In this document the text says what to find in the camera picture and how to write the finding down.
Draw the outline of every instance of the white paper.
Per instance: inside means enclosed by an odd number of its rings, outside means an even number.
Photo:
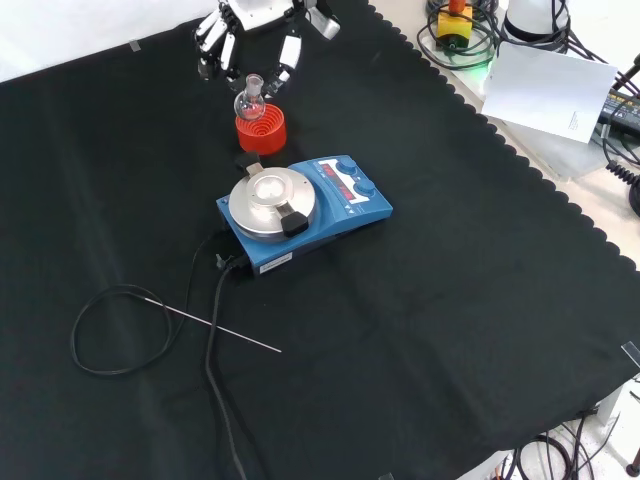
[[[487,78],[482,113],[587,143],[617,70],[503,43]]]

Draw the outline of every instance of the label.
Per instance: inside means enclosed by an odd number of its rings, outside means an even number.
[[[276,267],[279,267],[283,263],[287,263],[289,260],[293,258],[293,252],[289,252],[286,255],[276,258],[275,260],[271,260],[269,263],[265,263],[260,267],[260,275],[264,272],[268,272],[269,270],[273,270]]]

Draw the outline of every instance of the floor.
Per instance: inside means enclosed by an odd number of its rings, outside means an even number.
[[[595,416],[589,417],[585,422],[582,443],[589,455],[592,455],[602,445],[616,417],[618,414],[620,415],[620,420],[607,445],[591,462],[596,480],[631,478],[626,474],[625,468],[640,448],[640,402],[630,395],[630,391],[640,396],[640,383],[632,380],[625,385],[611,420],[606,426],[603,426]],[[573,429],[574,433],[578,428],[578,423],[578,421],[568,422],[568,426]],[[550,435],[562,443],[569,455],[572,455],[573,437],[570,433],[560,427],[550,432]],[[564,476],[564,462],[555,449],[551,448],[550,452],[554,479],[561,480]],[[510,462],[511,457],[507,460],[505,471],[508,471]],[[582,465],[583,462],[584,458],[581,457],[580,464]],[[530,480],[550,480],[546,445],[537,443],[525,447],[522,454],[522,468]],[[512,480],[521,480],[522,476],[516,469],[511,478]],[[590,478],[586,466],[580,470],[579,478]]]

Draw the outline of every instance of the metal rod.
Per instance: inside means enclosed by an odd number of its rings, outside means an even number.
[[[151,300],[150,298],[147,298],[147,297],[139,297],[139,298],[142,298],[146,302],[153,303],[154,305],[157,305],[159,307],[164,307],[167,310],[171,310],[172,312],[175,312],[175,313],[177,313],[179,315],[184,315],[185,317],[189,317],[192,320],[196,320],[196,321],[198,321],[200,323],[204,323],[206,325],[211,326],[211,322],[207,322],[206,320],[202,320],[201,318],[194,317],[193,315],[189,315],[188,313],[185,313],[185,312],[181,312],[177,308],[170,307],[169,305],[163,305],[162,303],[156,302],[155,300]],[[230,333],[231,335],[235,335],[236,337],[240,337],[243,340],[247,340],[248,342],[252,342],[252,343],[255,343],[256,345],[260,345],[261,347],[268,348],[269,350],[273,350],[274,352],[282,353],[282,350],[278,350],[277,348],[271,347],[271,346],[267,345],[266,343],[262,343],[262,342],[259,342],[257,340],[254,340],[253,338],[249,338],[249,337],[245,337],[244,335],[240,335],[239,333],[236,333],[233,330],[229,330],[228,328],[221,327],[220,325],[216,325],[216,328],[219,328],[223,332]]]

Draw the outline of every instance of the white device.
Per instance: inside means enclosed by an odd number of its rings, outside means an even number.
[[[504,19],[505,33],[515,41],[549,43],[549,49],[556,50],[560,42],[553,35],[567,27],[567,7],[568,0],[511,0]]]

